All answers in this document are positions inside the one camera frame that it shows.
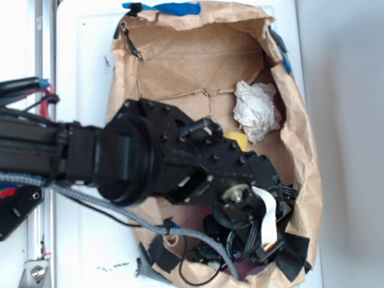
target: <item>gray braided cable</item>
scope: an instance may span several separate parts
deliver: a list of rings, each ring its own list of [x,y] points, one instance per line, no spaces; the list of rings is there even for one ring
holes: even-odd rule
[[[4,173],[0,172],[0,182],[9,182],[9,183],[20,183],[20,184],[26,184],[26,185],[34,185],[34,186],[43,186],[46,183],[46,180],[39,176],[31,176],[27,174],[21,174],[21,173]],[[138,222],[140,225],[142,225],[144,228],[147,228],[148,230],[155,232],[156,234],[166,235],[166,234],[174,234],[174,235],[184,235],[189,237],[197,238],[201,241],[204,241],[208,245],[210,245],[216,252],[223,258],[225,263],[227,264],[229,270],[231,271],[233,277],[236,280],[239,280],[239,275],[236,271],[235,266],[233,265],[230,257],[226,253],[224,247],[221,243],[216,242],[206,234],[192,230],[192,229],[185,229],[185,228],[170,228],[169,230],[163,227],[158,227],[150,222],[148,222],[146,219],[142,218],[141,216],[133,213],[132,211],[126,210],[123,207],[117,206],[113,204],[112,202],[106,201],[104,199],[99,199],[90,195],[87,195],[85,193],[76,191],[71,188],[62,187],[58,184],[51,184],[50,188],[54,189],[55,191],[59,192],[62,195],[65,195],[70,198],[74,198],[79,201],[89,202],[91,204],[105,207],[109,210],[116,211],[120,214],[123,214],[134,221]]]

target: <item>cardboard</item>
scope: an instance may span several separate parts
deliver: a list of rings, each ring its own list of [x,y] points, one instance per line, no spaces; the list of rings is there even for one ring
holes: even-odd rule
[[[268,25],[274,20],[253,6],[200,4],[199,15],[178,17],[141,11],[137,17],[121,20],[120,35],[112,44],[116,66],[107,120],[126,99],[148,98],[178,106],[195,120],[210,116],[223,126],[224,132],[238,131],[232,112],[236,83],[244,80],[248,84],[274,84],[282,129],[268,133],[256,145],[249,143],[248,148],[265,154],[283,184],[293,184],[299,191],[286,231],[310,238],[307,261],[313,267],[322,211],[316,144],[295,80],[281,64],[281,53],[269,33]],[[127,36],[140,52],[139,57],[131,54]],[[202,220],[210,213],[209,207],[174,206],[164,199],[147,199],[133,209],[155,224],[173,217],[178,225],[197,230],[202,230]],[[155,235],[145,229],[134,229],[134,233],[147,250]],[[191,247],[196,244],[190,241]],[[184,243],[182,238],[170,235],[164,237],[164,245],[180,255]],[[188,287],[179,276],[178,266],[170,273],[156,264],[153,268],[174,285]],[[250,269],[239,267],[245,271],[242,275]],[[206,265],[188,262],[183,264],[183,272],[193,283],[214,274]],[[294,287],[304,278],[303,269],[291,283],[272,263],[257,275],[247,276],[244,282],[221,272],[204,287]]]

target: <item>blue tape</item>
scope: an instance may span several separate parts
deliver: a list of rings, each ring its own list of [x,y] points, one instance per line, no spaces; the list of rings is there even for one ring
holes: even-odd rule
[[[290,74],[292,72],[292,66],[289,63],[288,57],[284,53],[283,48],[281,48],[280,46],[278,46],[278,48],[279,48],[279,50],[281,52],[281,55],[283,56],[283,65],[286,68],[288,74]]]
[[[123,3],[123,8],[130,9],[133,2]],[[143,10],[154,10],[165,14],[176,16],[199,15],[201,12],[200,3],[163,3],[153,7],[142,4]]]

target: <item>robotic arm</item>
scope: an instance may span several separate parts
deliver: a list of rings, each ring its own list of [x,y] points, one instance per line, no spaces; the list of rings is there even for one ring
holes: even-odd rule
[[[136,205],[147,197],[164,197],[174,205],[212,206],[206,233],[220,232],[231,245],[248,246],[245,256],[254,262],[268,262],[282,247],[280,234],[266,248],[260,233],[253,232],[266,206],[252,187],[273,197],[277,220],[288,213],[284,203],[297,192],[282,185],[265,156],[242,152],[209,118],[193,121],[177,107],[141,99],[126,101],[103,129],[54,123],[4,107],[0,127],[1,171],[40,175],[47,184],[97,187],[119,206]],[[255,234],[251,247],[250,233]],[[201,261],[217,257],[204,244],[196,247],[196,254]]]

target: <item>crumpled white paper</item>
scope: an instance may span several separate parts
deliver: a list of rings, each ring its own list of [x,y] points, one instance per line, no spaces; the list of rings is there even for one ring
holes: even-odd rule
[[[249,86],[240,81],[236,86],[234,119],[252,144],[264,139],[271,130],[280,129],[281,115],[273,104],[276,90],[272,84],[256,83]]]

